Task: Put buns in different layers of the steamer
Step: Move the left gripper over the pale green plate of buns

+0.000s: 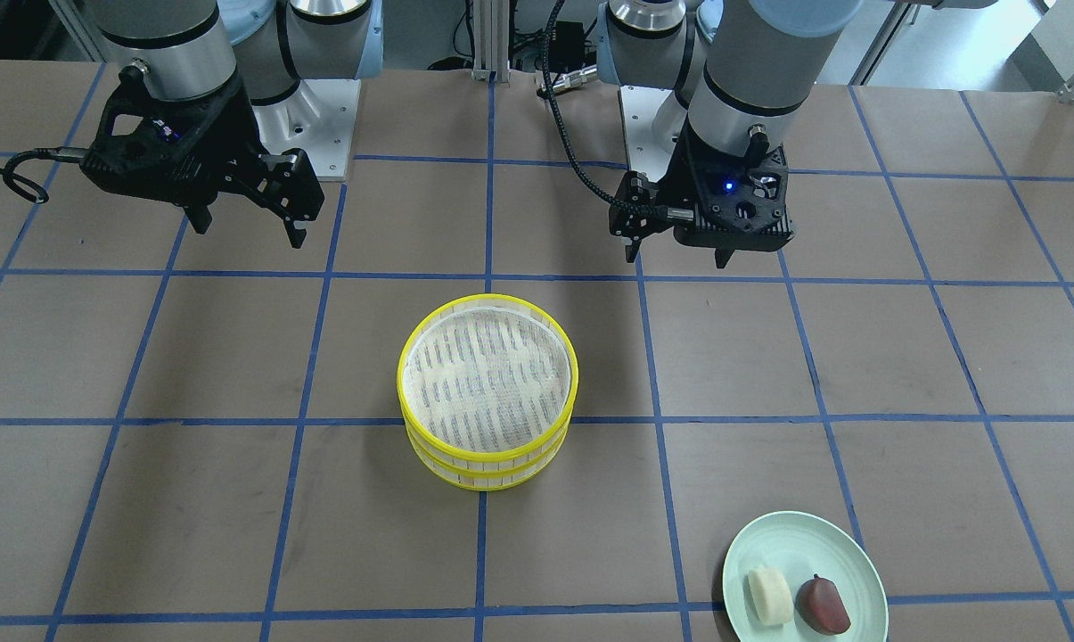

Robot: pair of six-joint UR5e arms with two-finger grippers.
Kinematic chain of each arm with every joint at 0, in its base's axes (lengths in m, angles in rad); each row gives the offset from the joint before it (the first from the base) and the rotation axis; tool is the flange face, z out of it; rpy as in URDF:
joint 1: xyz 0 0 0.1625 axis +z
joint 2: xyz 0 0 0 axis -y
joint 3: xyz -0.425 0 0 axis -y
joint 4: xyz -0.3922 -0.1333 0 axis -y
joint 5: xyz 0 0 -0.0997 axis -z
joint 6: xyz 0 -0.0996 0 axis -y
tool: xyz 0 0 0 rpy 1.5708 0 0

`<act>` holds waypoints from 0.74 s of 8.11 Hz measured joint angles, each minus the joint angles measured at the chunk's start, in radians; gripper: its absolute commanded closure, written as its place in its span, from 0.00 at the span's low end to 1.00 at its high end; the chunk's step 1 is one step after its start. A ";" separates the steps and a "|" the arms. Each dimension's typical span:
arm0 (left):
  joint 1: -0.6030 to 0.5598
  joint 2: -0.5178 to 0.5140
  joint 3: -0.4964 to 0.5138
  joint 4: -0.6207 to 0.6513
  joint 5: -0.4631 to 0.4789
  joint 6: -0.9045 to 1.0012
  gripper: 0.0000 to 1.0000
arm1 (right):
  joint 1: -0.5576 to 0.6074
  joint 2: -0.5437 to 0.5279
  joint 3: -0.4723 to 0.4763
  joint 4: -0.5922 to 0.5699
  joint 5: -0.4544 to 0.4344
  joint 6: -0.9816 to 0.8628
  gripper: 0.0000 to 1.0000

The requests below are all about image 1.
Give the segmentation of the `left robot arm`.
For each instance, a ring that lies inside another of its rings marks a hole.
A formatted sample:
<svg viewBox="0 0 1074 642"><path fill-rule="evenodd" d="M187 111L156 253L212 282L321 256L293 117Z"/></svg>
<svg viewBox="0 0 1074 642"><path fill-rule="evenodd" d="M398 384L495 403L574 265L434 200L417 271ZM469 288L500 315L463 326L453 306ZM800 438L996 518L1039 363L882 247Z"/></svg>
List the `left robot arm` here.
<svg viewBox="0 0 1074 642"><path fill-rule="evenodd" d="M599 78L668 91L674 138L661 177L630 169L609 230L635 261L645 237L713 251L777 252L796 236L783 143L858 1L604 1Z"/></svg>

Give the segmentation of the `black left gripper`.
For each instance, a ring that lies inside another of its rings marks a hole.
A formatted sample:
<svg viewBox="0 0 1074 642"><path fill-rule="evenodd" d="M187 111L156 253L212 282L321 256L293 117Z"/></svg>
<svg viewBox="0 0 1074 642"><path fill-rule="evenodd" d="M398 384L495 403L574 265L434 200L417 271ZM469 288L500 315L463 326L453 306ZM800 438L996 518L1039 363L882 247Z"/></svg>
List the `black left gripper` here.
<svg viewBox="0 0 1074 642"><path fill-rule="evenodd" d="M796 235L786 204L789 171L782 147L765 127L745 130L743 151L720 151L683 125L661 180L627 171L619 183L619 206L610 206L611 235L625 240L634 264L650 235L671 232L687 247L715 249L724 269L736 249L781 249Z"/></svg>

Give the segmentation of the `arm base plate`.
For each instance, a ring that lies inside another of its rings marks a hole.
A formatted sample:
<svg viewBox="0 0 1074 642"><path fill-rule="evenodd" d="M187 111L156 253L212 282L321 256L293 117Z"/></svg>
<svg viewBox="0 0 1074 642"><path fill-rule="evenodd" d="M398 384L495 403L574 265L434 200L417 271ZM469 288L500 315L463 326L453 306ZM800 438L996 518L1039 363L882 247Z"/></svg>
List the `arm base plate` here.
<svg viewBox="0 0 1074 642"><path fill-rule="evenodd" d="M648 180L659 183L666 175L676 149L676 138L687 110L674 91L651 86L620 86L621 113L627 166L643 172Z"/></svg>
<svg viewBox="0 0 1074 642"><path fill-rule="evenodd" d="M277 155L304 150L321 183L344 183L361 89L355 78L301 81L295 93L255 107L262 143Z"/></svg>

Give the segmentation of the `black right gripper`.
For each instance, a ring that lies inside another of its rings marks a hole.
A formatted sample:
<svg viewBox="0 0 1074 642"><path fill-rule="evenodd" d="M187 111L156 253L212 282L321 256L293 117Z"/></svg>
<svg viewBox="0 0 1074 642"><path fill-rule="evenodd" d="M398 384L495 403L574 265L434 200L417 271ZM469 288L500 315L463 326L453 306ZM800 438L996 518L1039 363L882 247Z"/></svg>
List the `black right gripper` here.
<svg viewBox="0 0 1074 642"><path fill-rule="evenodd" d="M293 249L324 206L301 149L268 154L240 74L187 101L155 98L137 62L125 65L81 171L102 191L173 204L197 235L212 224L219 193L240 194L284 221Z"/></svg>

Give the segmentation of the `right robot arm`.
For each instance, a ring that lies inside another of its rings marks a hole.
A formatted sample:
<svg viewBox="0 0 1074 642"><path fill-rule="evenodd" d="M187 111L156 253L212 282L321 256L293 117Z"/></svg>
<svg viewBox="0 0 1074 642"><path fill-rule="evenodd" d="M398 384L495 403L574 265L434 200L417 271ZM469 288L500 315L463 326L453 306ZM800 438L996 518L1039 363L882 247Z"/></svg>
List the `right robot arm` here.
<svg viewBox="0 0 1074 642"><path fill-rule="evenodd" d="M348 167L362 81L383 64L381 1L95 1L119 62L79 160L102 191L211 227L221 193L284 222L297 249Z"/></svg>

